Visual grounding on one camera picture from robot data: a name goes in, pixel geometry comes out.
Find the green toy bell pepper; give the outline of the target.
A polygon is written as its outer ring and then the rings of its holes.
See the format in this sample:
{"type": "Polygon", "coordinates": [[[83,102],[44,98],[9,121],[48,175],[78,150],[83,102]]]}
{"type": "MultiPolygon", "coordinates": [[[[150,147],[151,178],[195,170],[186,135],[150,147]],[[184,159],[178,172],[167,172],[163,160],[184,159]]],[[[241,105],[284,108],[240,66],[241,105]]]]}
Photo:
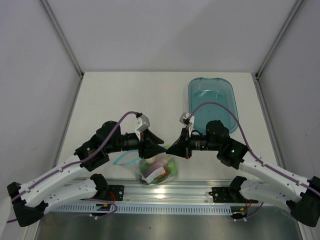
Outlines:
{"type": "Polygon", "coordinates": [[[179,174],[179,169],[178,169],[178,165],[177,162],[174,158],[171,158],[168,162],[167,162],[167,169],[169,171],[169,174],[172,178],[176,178],[179,174]]]}

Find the white toy onion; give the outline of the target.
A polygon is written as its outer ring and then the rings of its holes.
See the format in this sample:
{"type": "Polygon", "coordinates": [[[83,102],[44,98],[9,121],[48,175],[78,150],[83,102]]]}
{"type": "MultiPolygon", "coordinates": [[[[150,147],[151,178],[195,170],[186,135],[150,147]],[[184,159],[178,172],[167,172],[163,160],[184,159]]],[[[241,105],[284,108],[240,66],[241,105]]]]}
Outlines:
{"type": "Polygon", "coordinates": [[[155,157],[151,157],[151,158],[148,158],[148,159],[145,160],[145,162],[150,164],[150,165],[153,164],[155,161],[156,161],[155,157]]]}

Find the purple toy eggplant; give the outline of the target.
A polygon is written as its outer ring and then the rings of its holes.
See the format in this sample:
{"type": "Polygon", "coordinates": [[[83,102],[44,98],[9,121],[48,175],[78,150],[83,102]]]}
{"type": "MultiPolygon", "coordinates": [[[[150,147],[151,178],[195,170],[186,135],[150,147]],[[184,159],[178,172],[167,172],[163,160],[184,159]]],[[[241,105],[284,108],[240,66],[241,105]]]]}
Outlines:
{"type": "Polygon", "coordinates": [[[167,164],[163,161],[155,161],[153,164],[150,165],[149,167],[149,172],[152,173],[157,169],[160,169],[162,167],[166,167],[167,164]]]}

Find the clear zip bag blue zipper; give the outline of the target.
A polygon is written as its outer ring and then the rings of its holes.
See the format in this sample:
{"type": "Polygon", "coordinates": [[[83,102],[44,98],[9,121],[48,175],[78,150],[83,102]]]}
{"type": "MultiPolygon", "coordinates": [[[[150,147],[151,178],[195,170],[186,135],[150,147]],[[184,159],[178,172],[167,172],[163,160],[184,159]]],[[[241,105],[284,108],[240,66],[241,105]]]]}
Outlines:
{"type": "Polygon", "coordinates": [[[137,150],[129,150],[120,155],[112,163],[131,170],[138,182],[145,186],[160,185],[179,176],[179,165],[173,155],[160,153],[144,159],[137,150]]]}

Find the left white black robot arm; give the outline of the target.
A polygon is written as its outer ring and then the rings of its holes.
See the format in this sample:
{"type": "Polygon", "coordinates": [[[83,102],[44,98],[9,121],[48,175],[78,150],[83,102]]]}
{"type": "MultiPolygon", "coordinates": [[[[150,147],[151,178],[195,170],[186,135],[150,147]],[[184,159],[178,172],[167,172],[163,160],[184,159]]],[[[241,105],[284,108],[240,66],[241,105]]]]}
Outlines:
{"type": "Polygon", "coordinates": [[[27,227],[61,205],[105,199],[109,184],[102,174],[94,173],[80,183],[68,183],[107,163],[110,153],[137,150],[140,158],[149,159],[166,151],[163,144],[148,126],[138,126],[134,133],[122,134],[117,122],[105,122],[62,164],[30,182],[12,182],[7,186],[15,220],[20,227],[27,227]]]}

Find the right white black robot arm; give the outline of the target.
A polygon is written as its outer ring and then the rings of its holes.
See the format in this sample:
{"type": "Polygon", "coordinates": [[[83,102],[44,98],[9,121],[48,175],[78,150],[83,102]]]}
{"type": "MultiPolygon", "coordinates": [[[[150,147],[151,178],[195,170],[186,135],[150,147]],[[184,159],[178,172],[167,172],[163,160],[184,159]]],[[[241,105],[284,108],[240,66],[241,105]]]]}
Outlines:
{"type": "Polygon", "coordinates": [[[256,176],[261,182],[236,176],[228,189],[234,202],[257,200],[277,206],[298,222],[316,227],[320,219],[320,179],[292,173],[257,156],[249,146],[230,137],[221,121],[206,125],[206,134],[193,135],[184,127],[180,137],[166,151],[169,155],[189,159],[193,151],[215,151],[227,167],[256,176]]]}

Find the teal plastic tray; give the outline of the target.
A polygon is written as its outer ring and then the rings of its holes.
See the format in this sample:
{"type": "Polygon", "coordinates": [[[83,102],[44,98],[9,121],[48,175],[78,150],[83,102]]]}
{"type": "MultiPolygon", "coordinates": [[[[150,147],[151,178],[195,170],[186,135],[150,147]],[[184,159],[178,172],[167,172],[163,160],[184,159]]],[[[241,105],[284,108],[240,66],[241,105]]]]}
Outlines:
{"type": "Polygon", "coordinates": [[[233,133],[238,125],[229,112],[238,117],[236,98],[232,85],[223,78],[197,77],[188,85],[188,109],[192,113],[200,104],[216,102],[228,110],[215,104],[206,104],[195,113],[194,129],[202,134],[206,133],[206,125],[210,121],[218,120],[233,133]]]}

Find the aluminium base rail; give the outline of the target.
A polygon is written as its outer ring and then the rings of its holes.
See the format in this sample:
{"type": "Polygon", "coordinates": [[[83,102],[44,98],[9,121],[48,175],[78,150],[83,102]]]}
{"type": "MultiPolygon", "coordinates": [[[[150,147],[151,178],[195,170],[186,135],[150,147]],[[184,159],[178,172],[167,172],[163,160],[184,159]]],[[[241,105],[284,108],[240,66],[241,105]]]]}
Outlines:
{"type": "Polygon", "coordinates": [[[123,185],[122,204],[212,205],[212,187],[227,187],[230,180],[172,180],[160,185],[142,185],[135,179],[106,180],[123,185]]]}

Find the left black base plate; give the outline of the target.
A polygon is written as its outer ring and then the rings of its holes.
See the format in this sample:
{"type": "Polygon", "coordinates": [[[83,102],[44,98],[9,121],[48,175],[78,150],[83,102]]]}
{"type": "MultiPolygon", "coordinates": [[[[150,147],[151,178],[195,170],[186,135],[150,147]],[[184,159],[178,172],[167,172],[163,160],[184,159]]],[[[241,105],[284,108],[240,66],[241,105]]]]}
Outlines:
{"type": "Polygon", "coordinates": [[[124,199],[125,186],[124,185],[109,185],[108,191],[104,196],[94,196],[93,199],[122,202],[124,199]]]}

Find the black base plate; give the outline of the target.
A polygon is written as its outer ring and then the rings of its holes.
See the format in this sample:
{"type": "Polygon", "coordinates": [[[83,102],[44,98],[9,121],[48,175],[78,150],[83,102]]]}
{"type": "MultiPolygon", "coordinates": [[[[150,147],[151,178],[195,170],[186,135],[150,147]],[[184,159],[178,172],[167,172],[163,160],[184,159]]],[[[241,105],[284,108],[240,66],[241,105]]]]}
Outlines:
{"type": "Polygon", "coordinates": [[[245,204],[253,203],[257,204],[258,200],[248,200],[245,199],[238,190],[231,189],[226,186],[216,186],[212,187],[208,194],[212,197],[214,203],[235,203],[235,204],[245,204]]]}
{"type": "Polygon", "coordinates": [[[124,199],[125,186],[124,185],[109,185],[108,191],[104,196],[94,196],[93,199],[122,202],[124,199]]]}

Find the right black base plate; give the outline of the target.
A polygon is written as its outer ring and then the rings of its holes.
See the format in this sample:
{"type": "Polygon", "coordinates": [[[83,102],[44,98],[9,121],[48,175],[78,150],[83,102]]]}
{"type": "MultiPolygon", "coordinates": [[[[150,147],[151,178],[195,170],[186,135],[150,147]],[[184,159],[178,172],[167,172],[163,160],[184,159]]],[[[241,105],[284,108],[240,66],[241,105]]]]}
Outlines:
{"type": "Polygon", "coordinates": [[[226,186],[216,186],[212,187],[208,194],[212,197],[214,203],[235,203],[235,204],[245,204],[253,203],[257,204],[258,200],[248,200],[245,199],[238,190],[231,189],[226,186]]]}

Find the right side aluminium rail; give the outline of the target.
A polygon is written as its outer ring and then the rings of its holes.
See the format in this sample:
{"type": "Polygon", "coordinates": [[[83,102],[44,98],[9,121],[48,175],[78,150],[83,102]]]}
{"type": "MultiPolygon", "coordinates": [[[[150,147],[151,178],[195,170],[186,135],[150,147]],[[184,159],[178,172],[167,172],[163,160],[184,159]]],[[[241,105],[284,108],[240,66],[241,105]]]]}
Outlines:
{"type": "Polygon", "coordinates": [[[271,115],[270,115],[270,112],[269,112],[269,109],[268,109],[268,106],[267,106],[267,102],[266,102],[265,96],[263,94],[263,90],[262,90],[262,87],[261,87],[260,80],[258,79],[258,77],[255,74],[252,73],[251,75],[252,75],[252,78],[253,78],[254,87],[255,87],[255,90],[256,90],[256,93],[257,93],[257,97],[258,97],[258,100],[259,100],[259,103],[260,103],[260,107],[261,107],[261,110],[262,110],[262,114],[263,114],[263,117],[264,117],[264,121],[265,121],[265,124],[266,124],[267,131],[268,131],[268,135],[269,135],[269,138],[270,138],[270,141],[271,141],[271,145],[272,145],[272,148],[273,148],[275,159],[277,161],[277,164],[280,167],[284,167],[285,168],[286,166],[285,166],[283,154],[282,154],[282,151],[281,151],[281,148],[280,148],[280,145],[279,145],[279,141],[278,141],[277,136],[276,136],[275,128],[274,128],[274,125],[272,123],[271,115]]]}

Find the left aluminium frame post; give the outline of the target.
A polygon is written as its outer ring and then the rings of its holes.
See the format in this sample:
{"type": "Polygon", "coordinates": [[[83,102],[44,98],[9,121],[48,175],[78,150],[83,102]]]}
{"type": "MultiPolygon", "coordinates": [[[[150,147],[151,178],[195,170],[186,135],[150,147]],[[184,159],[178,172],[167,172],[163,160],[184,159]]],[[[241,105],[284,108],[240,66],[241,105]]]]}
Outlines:
{"type": "Polygon", "coordinates": [[[54,11],[51,8],[51,5],[48,0],[39,0],[38,3],[40,4],[45,16],[47,17],[58,41],[60,42],[67,58],[69,59],[72,67],[74,68],[75,72],[79,76],[80,79],[83,78],[84,72],[82,71],[80,64],[61,28],[57,17],[55,16],[54,11]]]}

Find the aluminium frame post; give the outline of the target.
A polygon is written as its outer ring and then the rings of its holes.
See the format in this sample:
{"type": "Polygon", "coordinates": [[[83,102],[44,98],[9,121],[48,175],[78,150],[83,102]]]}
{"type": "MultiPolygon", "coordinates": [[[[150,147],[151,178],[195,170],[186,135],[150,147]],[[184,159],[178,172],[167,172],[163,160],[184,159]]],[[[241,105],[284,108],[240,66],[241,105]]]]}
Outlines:
{"type": "Polygon", "coordinates": [[[276,54],[278,48],[282,44],[286,35],[289,33],[290,28],[294,24],[295,19],[298,17],[300,11],[302,10],[306,2],[307,2],[306,0],[296,0],[294,2],[293,7],[289,11],[287,17],[285,18],[285,21],[281,25],[275,39],[273,40],[270,48],[268,49],[267,54],[265,55],[263,61],[261,62],[257,72],[255,73],[255,79],[257,81],[260,80],[264,71],[270,64],[271,60],[273,59],[274,55],[276,54]]]}
{"type": "Polygon", "coordinates": [[[58,41],[60,42],[67,58],[69,59],[72,67],[74,68],[75,72],[79,76],[80,79],[83,78],[84,72],[82,71],[80,64],[61,28],[57,17],[55,16],[54,11],[51,8],[51,5],[48,0],[39,0],[38,3],[40,4],[45,16],[47,17],[58,41]]]}

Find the right aluminium frame post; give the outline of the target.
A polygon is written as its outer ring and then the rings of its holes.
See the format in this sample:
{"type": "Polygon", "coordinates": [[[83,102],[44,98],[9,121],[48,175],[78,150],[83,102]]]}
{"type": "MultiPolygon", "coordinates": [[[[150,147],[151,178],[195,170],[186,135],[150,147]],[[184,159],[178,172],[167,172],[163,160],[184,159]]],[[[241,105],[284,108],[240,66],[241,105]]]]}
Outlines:
{"type": "Polygon", "coordinates": [[[271,60],[273,59],[274,55],[276,54],[278,48],[282,44],[286,35],[289,33],[290,28],[294,24],[295,19],[298,17],[300,11],[302,10],[306,2],[307,2],[306,0],[296,0],[294,2],[293,7],[289,11],[287,17],[285,18],[285,21],[281,25],[275,39],[273,40],[270,48],[268,49],[267,54],[265,55],[263,61],[261,62],[257,72],[255,73],[255,79],[257,81],[260,80],[264,71],[270,64],[271,60]]]}

